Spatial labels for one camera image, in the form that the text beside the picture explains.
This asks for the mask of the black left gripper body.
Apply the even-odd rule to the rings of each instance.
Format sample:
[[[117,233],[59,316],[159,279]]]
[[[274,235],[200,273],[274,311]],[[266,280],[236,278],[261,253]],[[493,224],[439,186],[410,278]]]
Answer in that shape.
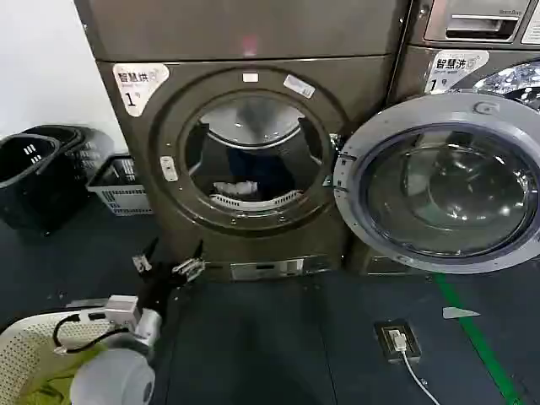
[[[155,263],[142,274],[143,286],[138,293],[138,308],[166,315],[172,291],[186,284],[186,275],[173,270],[170,262]]]

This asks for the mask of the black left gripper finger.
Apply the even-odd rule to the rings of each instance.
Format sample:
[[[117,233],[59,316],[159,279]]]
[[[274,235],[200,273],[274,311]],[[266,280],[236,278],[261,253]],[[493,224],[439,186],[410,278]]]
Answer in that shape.
[[[180,274],[186,279],[196,279],[205,270],[205,261],[203,260],[203,242],[200,241],[191,258],[188,258],[181,264],[172,268],[173,274]]]
[[[139,274],[149,272],[152,269],[151,258],[158,243],[159,239],[153,238],[140,253],[132,257],[132,263]]]

